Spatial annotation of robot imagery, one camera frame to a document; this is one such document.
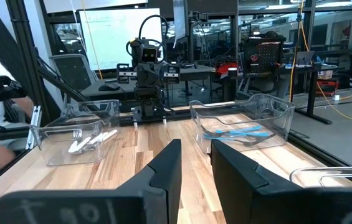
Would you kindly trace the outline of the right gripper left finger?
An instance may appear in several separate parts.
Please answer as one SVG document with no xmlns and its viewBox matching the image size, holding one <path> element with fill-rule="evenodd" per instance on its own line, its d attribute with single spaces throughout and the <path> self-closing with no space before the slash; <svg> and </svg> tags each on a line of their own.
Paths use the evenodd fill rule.
<svg viewBox="0 0 352 224">
<path fill-rule="evenodd" d="M 0 224 L 177 224 L 181 140 L 116 189 L 28 190 L 0 197 Z"/>
</svg>

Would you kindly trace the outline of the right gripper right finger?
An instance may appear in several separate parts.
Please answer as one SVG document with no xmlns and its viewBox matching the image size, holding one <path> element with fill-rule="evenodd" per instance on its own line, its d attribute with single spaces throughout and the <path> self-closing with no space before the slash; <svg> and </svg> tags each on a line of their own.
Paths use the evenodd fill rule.
<svg viewBox="0 0 352 224">
<path fill-rule="evenodd" d="M 211 165 L 227 224 L 352 224 L 352 188 L 303 188 L 217 139 Z"/>
</svg>

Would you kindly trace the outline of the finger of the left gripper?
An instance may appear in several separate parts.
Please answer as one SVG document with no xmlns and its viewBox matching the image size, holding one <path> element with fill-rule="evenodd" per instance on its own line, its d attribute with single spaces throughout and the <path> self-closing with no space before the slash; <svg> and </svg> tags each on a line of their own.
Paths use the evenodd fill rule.
<svg viewBox="0 0 352 224">
<path fill-rule="evenodd" d="M 137 72 L 137 87 L 143 87 L 143 86 L 147 86 L 147 70 L 145 68 L 145 66 L 141 63 L 138 64 L 136 67 L 136 72 Z"/>
<path fill-rule="evenodd" d="M 158 80 L 158 74 L 155 70 L 155 65 L 153 63 L 148 64 L 148 81 L 147 81 L 148 86 L 158 86 L 159 85 L 159 80 Z"/>
</svg>

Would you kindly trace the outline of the grey desk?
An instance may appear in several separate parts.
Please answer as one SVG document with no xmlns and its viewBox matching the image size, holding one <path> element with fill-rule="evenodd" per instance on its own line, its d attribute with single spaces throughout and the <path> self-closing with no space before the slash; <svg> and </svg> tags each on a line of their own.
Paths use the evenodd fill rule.
<svg viewBox="0 0 352 224">
<path fill-rule="evenodd" d="M 212 102 L 212 77 L 215 75 L 215 68 L 205 65 L 195 65 L 191 68 L 180 68 L 178 73 L 165 73 L 165 78 L 173 78 L 178 82 L 184 82 L 184 96 L 187 101 L 193 99 L 192 93 L 189 91 L 189 82 L 194 83 L 197 80 L 202 80 L 202 85 L 199 85 L 202 90 L 207 90 L 209 93 L 209 102 Z"/>
<path fill-rule="evenodd" d="M 118 90 L 100 91 L 101 86 L 116 85 L 120 88 Z M 128 84 L 107 82 L 107 79 L 99 80 L 89 87 L 81 91 L 84 97 L 90 101 L 97 100 L 133 100 L 135 98 L 134 87 L 136 85 L 135 80 L 130 80 Z"/>
</svg>

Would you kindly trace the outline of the black computer mouse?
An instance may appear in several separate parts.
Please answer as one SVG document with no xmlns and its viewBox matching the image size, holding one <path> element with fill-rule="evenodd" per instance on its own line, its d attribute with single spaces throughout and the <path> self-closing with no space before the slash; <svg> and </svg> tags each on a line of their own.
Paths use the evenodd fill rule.
<svg viewBox="0 0 352 224">
<path fill-rule="evenodd" d="M 114 83 L 104 83 L 98 88 L 99 91 L 117 91 L 120 87 Z"/>
</svg>

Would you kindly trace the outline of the white board screen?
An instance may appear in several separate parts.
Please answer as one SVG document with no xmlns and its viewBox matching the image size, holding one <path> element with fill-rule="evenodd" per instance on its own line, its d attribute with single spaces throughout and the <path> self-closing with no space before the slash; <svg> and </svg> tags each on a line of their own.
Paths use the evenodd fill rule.
<svg viewBox="0 0 352 224">
<path fill-rule="evenodd" d="M 126 43 L 138 37 L 140 25 L 158 8 L 81 11 L 86 55 L 93 70 L 113 69 L 119 63 L 130 63 Z"/>
</svg>

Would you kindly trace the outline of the red bag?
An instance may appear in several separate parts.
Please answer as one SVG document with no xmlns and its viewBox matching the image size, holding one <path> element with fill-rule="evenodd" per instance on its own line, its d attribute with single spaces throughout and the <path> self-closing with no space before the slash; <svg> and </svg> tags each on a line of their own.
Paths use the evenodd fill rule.
<svg viewBox="0 0 352 224">
<path fill-rule="evenodd" d="M 231 61 L 231 62 L 221 62 L 221 63 L 217 63 L 215 64 L 214 68 L 215 68 L 215 77 L 216 78 L 224 78 L 224 77 L 229 77 L 228 76 L 228 68 L 229 67 L 235 67 L 235 68 L 239 68 L 239 65 L 236 61 Z"/>
</svg>

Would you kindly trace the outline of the clear plastic bin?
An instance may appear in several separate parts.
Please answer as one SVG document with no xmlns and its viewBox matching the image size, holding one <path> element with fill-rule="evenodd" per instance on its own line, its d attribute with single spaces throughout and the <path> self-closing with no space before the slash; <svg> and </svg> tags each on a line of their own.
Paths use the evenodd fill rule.
<svg viewBox="0 0 352 224">
<path fill-rule="evenodd" d="M 235 138 L 241 141 L 255 141 L 256 137 L 231 136 L 229 133 L 215 133 L 216 130 L 230 131 L 251 126 L 261 126 L 258 131 L 248 133 L 270 133 L 274 137 L 254 146 L 244 146 L 237 141 L 219 140 L 237 151 L 249 151 L 284 145 L 290 132 L 295 105 L 272 95 L 254 94 L 248 100 L 205 105 L 198 100 L 189 102 L 191 118 L 196 124 L 195 139 L 204 153 L 211 152 L 211 141 L 204 134 Z"/>
<path fill-rule="evenodd" d="M 352 187 L 352 167 L 301 168 L 289 180 L 302 187 Z"/>
<path fill-rule="evenodd" d="M 37 147 L 48 166 L 94 163 L 104 159 L 110 147 L 108 143 L 115 140 L 119 133 L 118 100 L 86 101 L 69 103 L 60 117 L 41 128 L 34 128 Z M 68 152 L 74 141 L 81 142 L 87 137 L 95 136 L 117 129 L 116 135 L 102 141 L 95 150 L 81 150 L 79 154 Z"/>
</svg>

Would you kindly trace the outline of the grey office chair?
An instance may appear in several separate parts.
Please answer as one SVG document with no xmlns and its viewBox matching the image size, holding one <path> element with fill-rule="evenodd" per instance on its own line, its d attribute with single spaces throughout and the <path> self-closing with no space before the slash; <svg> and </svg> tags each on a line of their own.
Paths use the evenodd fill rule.
<svg viewBox="0 0 352 224">
<path fill-rule="evenodd" d="M 49 58 L 58 74 L 76 90 L 82 91 L 98 80 L 82 54 L 53 55 Z"/>
</svg>

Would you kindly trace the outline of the black tool pegboard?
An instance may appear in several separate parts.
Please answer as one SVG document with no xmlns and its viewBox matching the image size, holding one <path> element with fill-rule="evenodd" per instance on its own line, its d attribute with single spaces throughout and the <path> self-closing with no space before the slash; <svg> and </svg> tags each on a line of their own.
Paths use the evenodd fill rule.
<svg viewBox="0 0 352 224">
<path fill-rule="evenodd" d="M 245 74 L 268 74 L 281 65 L 282 35 L 271 38 L 248 38 L 243 46 L 242 66 Z"/>
</svg>

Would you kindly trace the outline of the black side desk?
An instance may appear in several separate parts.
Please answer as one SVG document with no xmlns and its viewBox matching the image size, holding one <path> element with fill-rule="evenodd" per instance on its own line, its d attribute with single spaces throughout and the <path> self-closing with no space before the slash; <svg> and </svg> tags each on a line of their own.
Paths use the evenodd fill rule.
<svg viewBox="0 0 352 224">
<path fill-rule="evenodd" d="M 316 98 L 316 84 L 318 81 L 318 72 L 325 71 L 334 71 L 338 67 L 333 67 L 331 65 L 322 65 L 321 63 L 315 62 L 314 65 L 308 67 L 292 67 L 285 66 L 281 69 L 282 72 L 291 73 L 292 75 L 299 75 L 301 73 L 309 73 L 310 81 L 309 81 L 309 92 L 308 92 L 308 102 L 306 110 L 296 109 L 295 111 L 301 115 L 304 115 L 308 118 L 319 121 L 323 124 L 332 124 L 332 121 L 326 118 L 322 118 L 321 116 L 317 116 L 314 114 L 315 107 L 315 98 Z"/>
</svg>

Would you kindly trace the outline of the red plastic crate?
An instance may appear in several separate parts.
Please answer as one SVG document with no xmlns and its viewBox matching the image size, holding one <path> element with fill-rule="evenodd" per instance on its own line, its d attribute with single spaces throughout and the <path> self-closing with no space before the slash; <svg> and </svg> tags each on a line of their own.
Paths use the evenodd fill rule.
<svg viewBox="0 0 352 224">
<path fill-rule="evenodd" d="M 338 89 L 339 81 L 334 79 L 318 80 L 317 84 L 316 95 L 322 96 L 322 93 L 324 93 L 325 96 L 334 96 Z"/>
</svg>

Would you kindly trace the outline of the grey laptop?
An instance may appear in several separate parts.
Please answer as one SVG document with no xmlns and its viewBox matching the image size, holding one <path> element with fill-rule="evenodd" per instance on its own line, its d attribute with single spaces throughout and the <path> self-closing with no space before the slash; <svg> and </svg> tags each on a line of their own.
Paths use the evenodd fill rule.
<svg viewBox="0 0 352 224">
<path fill-rule="evenodd" d="M 311 65 L 314 51 L 298 52 L 295 59 L 296 65 Z"/>
</svg>

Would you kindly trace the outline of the silver metal bracket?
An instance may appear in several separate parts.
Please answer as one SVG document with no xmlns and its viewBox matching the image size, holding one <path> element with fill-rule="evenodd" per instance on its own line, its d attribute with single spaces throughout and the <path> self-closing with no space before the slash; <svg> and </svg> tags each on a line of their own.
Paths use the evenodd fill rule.
<svg viewBox="0 0 352 224">
<path fill-rule="evenodd" d="M 41 118 L 42 118 L 41 106 L 34 106 L 32 110 L 32 118 L 30 122 L 27 142 L 26 142 L 26 150 L 33 149 L 37 144 L 36 137 L 34 136 L 34 128 L 38 128 L 40 126 Z"/>
</svg>

